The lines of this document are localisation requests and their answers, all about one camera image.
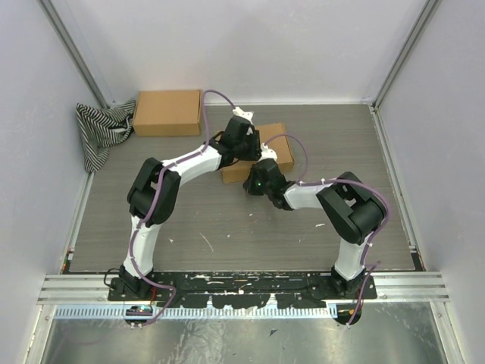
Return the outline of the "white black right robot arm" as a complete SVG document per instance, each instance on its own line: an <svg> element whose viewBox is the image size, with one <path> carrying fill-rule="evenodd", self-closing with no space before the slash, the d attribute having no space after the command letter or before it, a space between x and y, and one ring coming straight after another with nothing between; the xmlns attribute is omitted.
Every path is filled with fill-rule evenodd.
<svg viewBox="0 0 485 364"><path fill-rule="evenodd" d="M349 171L318 182L287 180L272 159L255 163L243 188L252 196L266 196L274 207L285 211L323 210L340 237L330 271L331 286L345 300L359 292L372 240L389 220L389 204L378 191Z"/></svg>

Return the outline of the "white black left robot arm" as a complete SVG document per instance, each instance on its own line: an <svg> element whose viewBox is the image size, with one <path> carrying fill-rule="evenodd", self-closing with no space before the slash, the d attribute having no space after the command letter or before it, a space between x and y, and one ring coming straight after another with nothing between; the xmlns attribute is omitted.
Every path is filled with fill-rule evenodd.
<svg viewBox="0 0 485 364"><path fill-rule="evenodd" d="M184 184L234 162L256 162L261 158L259 131L252 118L252 112L235 108L225 130L199 148L173 159L145 160L127 195L132 228L127 257L119 268L121 293L142 301L156 286L149 280L155 244Z"/></svg>

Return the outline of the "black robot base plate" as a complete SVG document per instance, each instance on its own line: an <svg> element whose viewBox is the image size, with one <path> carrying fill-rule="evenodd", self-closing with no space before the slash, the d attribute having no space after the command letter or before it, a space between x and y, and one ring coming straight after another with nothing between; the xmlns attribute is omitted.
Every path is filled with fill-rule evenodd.
<svg viewBox="0 0 485 364"><path fill-rule="evenodd" d="M164 286L142 283L131 290L118 276L105 282L108 300L150 301L157 307L170 308L248 309L265 307L271 299L277 308L324 308L327 300L376 299L373 278L364 278L355 293L341 297L331 286L330 274L321 271L219 271L219 272L153 272L149 278Z"/></svg>

